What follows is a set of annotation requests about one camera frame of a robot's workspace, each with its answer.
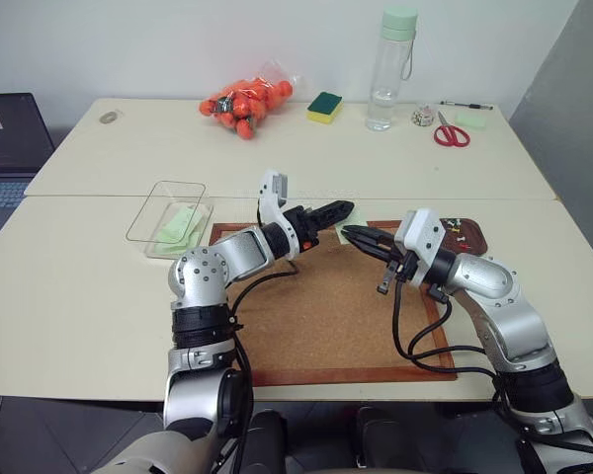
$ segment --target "white table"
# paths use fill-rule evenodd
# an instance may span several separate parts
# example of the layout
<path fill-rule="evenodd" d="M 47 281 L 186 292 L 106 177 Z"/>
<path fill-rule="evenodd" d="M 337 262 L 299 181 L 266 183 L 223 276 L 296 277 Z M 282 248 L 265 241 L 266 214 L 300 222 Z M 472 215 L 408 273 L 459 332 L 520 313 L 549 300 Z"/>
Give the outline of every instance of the white table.
<path fill-rule="evenodd" d="M 27 197 L 16 210 L 0 233 L 0 394 L 163 399 L 173 295 L 168 262 L 145 258 L 125 240 L 141 203 L 140 197 Z M 519 271 L 572 388 L 593 397 L 593 251 L 564 207 L 553 200 L 429 203 L 441 215 L 480 224 L 490 255 Z M 375 220 L 426 204 L 356 201 Z M 246 222 L 254 212 L 254 199 L 217 199 L 212 221 Z M 457 303 L 446 333 L 451 343 L 477 344 Z M 487 366 L 480 355 L 455 354 L 456 365 L 472 362 Z M 464 374 L 448 382 L 265 387 L 256 396 L 484 400 L 491 392 L 487 377 Z"/>
<path fill-rule="evenodd" d="M 146 196 L 156 181 L 200 182 L 214 197 L 254 198 L 267 168 L 290 177 L 293 198 L 551 199 L 553 191 L 498 109 L 469 129 L 467 148 L 433 141 L 436 125 L 411 123 L 401 105 L 395 127 L 364 126 L 366 106 L 345 104 L 330 125 L 287 103 L 250 141 L 198 112 L 196 101 L 101 99 L 29 185 L 28 196 Z M 119 118 L 99 122 L 116 111 Z"/>

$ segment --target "laptop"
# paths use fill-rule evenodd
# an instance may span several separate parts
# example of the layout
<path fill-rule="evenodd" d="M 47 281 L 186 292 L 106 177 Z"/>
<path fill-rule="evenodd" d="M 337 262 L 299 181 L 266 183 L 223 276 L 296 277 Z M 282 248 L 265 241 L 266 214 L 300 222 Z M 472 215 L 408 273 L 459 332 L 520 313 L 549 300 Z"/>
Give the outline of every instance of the laptop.
<path fill-rule="evenodd" d="M 32 94 L 0 94 L 0 229 L 54 146 Z"/>

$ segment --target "yellow sponge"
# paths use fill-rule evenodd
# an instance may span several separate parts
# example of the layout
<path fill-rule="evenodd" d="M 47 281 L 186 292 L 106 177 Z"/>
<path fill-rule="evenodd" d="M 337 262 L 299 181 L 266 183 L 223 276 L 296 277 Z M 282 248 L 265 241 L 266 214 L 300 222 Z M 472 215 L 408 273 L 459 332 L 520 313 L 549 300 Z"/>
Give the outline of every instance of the yellow sponge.
<path fill-rule="evenodd" d="M 307 118 L 321 123 L 332 123 L 338 115 L 343 98 L 328 92 L 321 92 L 307 108 Z"/>

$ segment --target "red scissors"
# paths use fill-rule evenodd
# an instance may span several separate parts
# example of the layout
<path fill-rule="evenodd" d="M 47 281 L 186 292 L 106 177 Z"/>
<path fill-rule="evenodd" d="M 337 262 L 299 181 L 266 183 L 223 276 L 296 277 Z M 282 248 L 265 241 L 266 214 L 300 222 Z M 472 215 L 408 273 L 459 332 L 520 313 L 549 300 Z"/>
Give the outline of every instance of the red scissors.
<path fill-rule="evenodd" d="M 437 127 L 433 137 L 435 141 L 443 146 L 458 146 L 463 148 L 470 143 L 470 135 L 461 130 L 458 126 L 450 125 L 441 112 L 437 112 L 439 120 L 442 123 Z"/>

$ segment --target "green bottle cap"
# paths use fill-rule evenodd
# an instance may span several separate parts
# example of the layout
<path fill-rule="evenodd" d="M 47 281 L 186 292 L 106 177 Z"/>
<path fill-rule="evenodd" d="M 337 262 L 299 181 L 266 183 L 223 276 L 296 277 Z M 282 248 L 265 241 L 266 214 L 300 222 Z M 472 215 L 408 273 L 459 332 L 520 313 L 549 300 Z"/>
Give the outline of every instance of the green bottle cap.
<path fill-rule="evenodd" d="M 415 38 L 417 9 L 393 5 L 384 9 L 382 37 L 387 40 L 409 41 Z"/>

